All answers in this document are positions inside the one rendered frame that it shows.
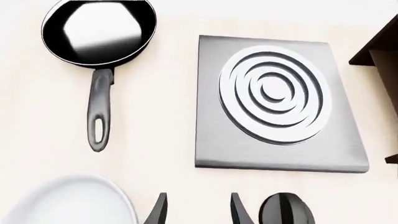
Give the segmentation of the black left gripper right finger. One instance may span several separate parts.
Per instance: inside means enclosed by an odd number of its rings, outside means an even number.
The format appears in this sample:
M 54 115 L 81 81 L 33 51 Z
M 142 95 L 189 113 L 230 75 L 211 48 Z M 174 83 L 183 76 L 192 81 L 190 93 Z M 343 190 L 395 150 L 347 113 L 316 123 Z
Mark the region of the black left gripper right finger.
M 233 224 L 254 224 L 238 193 L 231 194 L 230 209 Z

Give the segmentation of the black frying pan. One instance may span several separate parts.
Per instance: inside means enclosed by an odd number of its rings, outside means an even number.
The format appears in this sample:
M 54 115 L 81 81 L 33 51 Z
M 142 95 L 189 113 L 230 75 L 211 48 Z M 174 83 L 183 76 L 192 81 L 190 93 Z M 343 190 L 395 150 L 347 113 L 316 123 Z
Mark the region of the black frying pan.
M 114 69 L 143 52 L 156 27 L 148 0 L 60 0 L 43 19 L 40 33 L 47 50 L 66 63 L 94 70 L 86 119 L 95 152 L 109 140 Z

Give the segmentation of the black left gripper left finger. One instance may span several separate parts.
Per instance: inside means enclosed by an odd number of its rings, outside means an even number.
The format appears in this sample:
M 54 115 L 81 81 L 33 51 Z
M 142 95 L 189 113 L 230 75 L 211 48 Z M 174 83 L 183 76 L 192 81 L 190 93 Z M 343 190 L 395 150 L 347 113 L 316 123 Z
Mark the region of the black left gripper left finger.
M 167 194 L 162 192 L 144 224 L 165 224 L 167 218 Z

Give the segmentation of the flat grey stove plate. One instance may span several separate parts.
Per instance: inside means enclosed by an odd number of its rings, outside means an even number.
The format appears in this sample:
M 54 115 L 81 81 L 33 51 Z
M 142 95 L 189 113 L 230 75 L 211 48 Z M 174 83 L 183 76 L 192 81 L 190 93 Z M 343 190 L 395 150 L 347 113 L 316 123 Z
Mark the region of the flat grey stove plate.
M 367 172 L 330 45 L 201 35 L 195 165 Z

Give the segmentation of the white plate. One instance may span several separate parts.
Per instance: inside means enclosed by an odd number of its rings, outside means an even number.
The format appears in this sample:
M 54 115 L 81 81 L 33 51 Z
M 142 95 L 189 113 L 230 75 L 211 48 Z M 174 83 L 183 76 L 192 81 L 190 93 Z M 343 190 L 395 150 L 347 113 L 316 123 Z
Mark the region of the white plate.
M 1 224 L 139 224 L 129 197 L 100 175 L 68 175 L 22 197 Z

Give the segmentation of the round black stove knob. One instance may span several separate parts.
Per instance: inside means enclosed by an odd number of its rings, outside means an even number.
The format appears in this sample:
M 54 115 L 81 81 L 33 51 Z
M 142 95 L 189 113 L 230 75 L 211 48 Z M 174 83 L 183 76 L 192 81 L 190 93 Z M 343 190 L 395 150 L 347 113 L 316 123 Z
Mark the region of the round black stove knob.
M 259 224 L 315 224 L 315 219 L 298 195 L 281 192 L 267 197 L 262 203 Z

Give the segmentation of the dark wooden cabinet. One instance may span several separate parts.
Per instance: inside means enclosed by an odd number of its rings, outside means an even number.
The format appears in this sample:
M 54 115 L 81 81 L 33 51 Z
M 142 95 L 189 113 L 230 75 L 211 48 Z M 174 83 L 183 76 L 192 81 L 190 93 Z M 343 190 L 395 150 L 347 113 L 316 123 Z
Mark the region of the dark wooden cabinet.
M 398 117 L 398 14 L 348 62 L 376 67 Z

